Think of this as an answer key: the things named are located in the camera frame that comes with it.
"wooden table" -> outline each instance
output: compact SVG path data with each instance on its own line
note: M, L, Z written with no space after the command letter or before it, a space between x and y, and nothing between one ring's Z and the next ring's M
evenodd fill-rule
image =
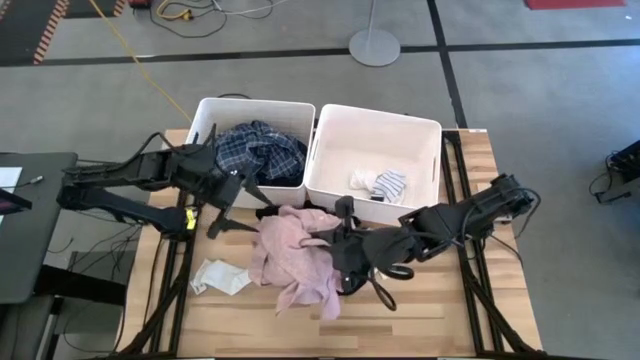
M169 130L174 144L183 143L187 130ZM498 175L489 136L484 130L461 130L463 153L472 192L487 188ZM451 159L458 199L461 199L457 167ZM178 191L168 189L151 195L154 206L173 206ZM445 186L440 199L447 202ZM191 274L205 258L222 259L248 267L251 233L229 232L211 240L208 225L217 210L206 207L201 215ZM231 216L255 224L253 211L233 209ZM496 236L516 246L511 226L497 226ZM151 226L143 229L129 282L126 317L120 348L126 346L143 324L150 276L155 279L149 314L158 298L167 245L161 247L155 270L152 262L159 233ZM495 241L487 240L485 251L495 302L506 319L531 346L540 348L540 339L531 309L527 285L520 263L513 253ZM398 303L389 311L370 284L349 297L342 297L337 320L319 320L318 306L297 306L275 317L280 289L248 285L235 296L208 289L196 296L188 290L178 355L198 356L470 356L475 355L467 316L462 278L455 249L425 263L411 264L416 272L410 281L382 281ZM485 347L491 349L484 309L478 303L483 321ZM173 308L167 312L161 349L168 347Z

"black desk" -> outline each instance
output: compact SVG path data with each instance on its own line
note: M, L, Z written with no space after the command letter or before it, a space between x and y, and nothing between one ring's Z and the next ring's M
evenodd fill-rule
M62 169L74 166L74 153L0 155L0 167L22 167L18 183L44 180L15 189L32 209L5 216L0 224L0 304L18 304L33 295L60 295L114 305L124 304L126 286L43 265L58 221Z

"white storage bin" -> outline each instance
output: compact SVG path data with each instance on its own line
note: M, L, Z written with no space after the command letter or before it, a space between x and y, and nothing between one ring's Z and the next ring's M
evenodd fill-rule
M220 134L238 124L261 120L280 132L294 136L309 147L315 113L316 109L313 105L304 103L205 98L198 105L186 143L193 142L196 133L199 134L198 143L202 143L209 135L214 123L216 132ZM307 164L309 153L310 149L307 151ZM278 205L302 206L306 197L304 184L295 188L274 186L259 186L259 188L269 200ZM261 209L266 204L242 190L233 206Z
M442 127L433 120L341 105L325 105L307 163L305 185L311 202L330 209L343 195L355 198L355 215L397 225L414 209L438 203ZM387 169L407 178L401 205L369 200L352 190L354 170Z

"plaid shirt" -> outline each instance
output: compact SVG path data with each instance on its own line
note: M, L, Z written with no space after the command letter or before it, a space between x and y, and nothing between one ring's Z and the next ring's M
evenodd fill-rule
M259 120L221 133L215 147L216 161L222 171L241 171L248 164L258 182L294 178L304 171L306 151L301 150L305 146Z

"pink towel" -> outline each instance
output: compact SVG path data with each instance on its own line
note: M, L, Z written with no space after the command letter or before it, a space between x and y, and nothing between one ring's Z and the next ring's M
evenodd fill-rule
M333 229L340 219L322 210L280 207L279 216L262 219L249 267L249 278L258 285L284 287L278 296L276 315L291 304L322 303L322 318L336 319L340 301L336 293L340 273L333 269L328 243L310 232Z

